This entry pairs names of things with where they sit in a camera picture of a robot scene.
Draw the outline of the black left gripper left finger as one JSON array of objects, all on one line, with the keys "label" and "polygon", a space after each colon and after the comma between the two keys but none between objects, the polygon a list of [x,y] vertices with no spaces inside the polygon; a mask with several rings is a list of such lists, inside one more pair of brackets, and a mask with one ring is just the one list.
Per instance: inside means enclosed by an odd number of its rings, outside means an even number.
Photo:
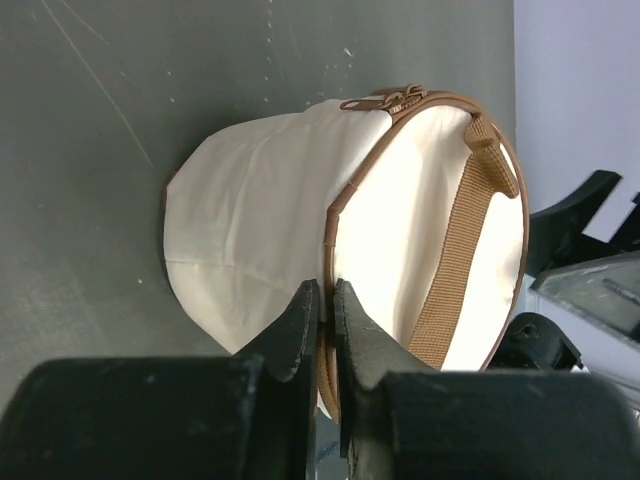
[{"label": "black left gripper left finger", "polygon": [[287,382],[296,375],[319,318],[319,285],[316,280],[305,280],[285,310],[236,356],[260,356],[276,380]]}]

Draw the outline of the cream round laundry bag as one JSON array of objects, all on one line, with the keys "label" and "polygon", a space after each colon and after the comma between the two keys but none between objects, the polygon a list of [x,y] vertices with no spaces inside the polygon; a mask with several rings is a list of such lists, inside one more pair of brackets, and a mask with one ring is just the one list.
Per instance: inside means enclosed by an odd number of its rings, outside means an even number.
[{"label": "cream round laundry bag", "polygon": [[166,189],[171,288],[230,353],[302,281],[331,302],[345,280],[423,364],[484,370],[517,303],[528,241],[508,139],[474,100],[417,84],[223,129]]}]

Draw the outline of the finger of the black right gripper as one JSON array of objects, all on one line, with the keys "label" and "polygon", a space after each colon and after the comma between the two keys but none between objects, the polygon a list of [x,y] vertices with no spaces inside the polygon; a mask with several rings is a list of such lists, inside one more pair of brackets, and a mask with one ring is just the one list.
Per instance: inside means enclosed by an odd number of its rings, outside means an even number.
[{"label": "finger of the black right gripper", "polygon": [[566,264],[569,252],[621,179],[618,173],[596,170],[567,197],[529,216],[527,275],[537,277]]}]

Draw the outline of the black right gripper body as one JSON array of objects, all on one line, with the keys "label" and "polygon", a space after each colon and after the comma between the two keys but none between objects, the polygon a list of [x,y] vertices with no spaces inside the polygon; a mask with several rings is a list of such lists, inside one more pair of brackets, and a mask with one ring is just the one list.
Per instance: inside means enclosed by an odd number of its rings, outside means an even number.
[{"label": "black right gripper body", "polygon": [[490,366],[574,370],[639,393],[639,253],[563,263],[530,257],[526,296]]}]

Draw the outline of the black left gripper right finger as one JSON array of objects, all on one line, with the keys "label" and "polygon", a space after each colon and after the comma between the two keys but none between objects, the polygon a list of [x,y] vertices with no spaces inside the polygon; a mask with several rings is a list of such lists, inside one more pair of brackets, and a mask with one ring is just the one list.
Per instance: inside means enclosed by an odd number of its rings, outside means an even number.
[{"label": "black left gripper right finger", "polygon": [[435,373],[365,312],[350,282],[340,279],[334,300],[335,343],[341,390],[372,390],[390,372]]}]

